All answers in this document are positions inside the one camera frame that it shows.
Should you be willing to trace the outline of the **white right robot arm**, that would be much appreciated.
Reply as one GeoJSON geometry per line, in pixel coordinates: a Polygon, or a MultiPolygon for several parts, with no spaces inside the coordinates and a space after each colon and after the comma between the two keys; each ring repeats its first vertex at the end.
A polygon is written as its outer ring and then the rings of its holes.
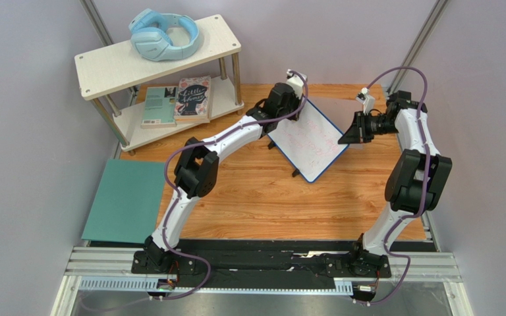
{"type": "Polygon", "coordinates": [[[362,110],[339,144],[365,144],[376,135],[398,135],[402,153],[385,185],[386,206],[370,230],[353,245],[350,265],[361,273],[380,270],[386,264],[390,244],[408,223],[436,208],[453,163],[436,149],[428,130],[428,109],[398,91],[387,99],[384,113],[373,115],[375,99],[363,88],[356,100],[362,110]]]}

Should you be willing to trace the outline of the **blue framed whiteboard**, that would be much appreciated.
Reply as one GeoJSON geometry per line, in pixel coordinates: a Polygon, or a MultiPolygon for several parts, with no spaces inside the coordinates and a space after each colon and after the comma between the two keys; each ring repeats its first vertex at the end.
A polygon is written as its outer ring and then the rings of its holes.
{"type": "Polygon", "coordinates": [[[338,141],[358,109],[353,100],[312,96],[298,120],[282,120],[269,138],[295,172],[313,183],[349,148],[338,141]]]}

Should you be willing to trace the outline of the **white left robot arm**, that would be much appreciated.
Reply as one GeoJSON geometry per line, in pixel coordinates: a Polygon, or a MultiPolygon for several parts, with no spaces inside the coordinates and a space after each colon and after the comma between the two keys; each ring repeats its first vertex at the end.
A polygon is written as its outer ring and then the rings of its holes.
{"type": "Polygon", "coordinates": [[[263,138],[284,119],[297,119],[308,97],[304,82],[288,79],[277,83],[269,96],[257,102],[234,125],[202,141],[190,138],[175,153],[175,180],[169,206],[160,225],[144,242],[144,253],[151,267],[165,272],[177,254],[181,232],[196,204],[217,184],[219,165],[245,145],[263,138]]]}

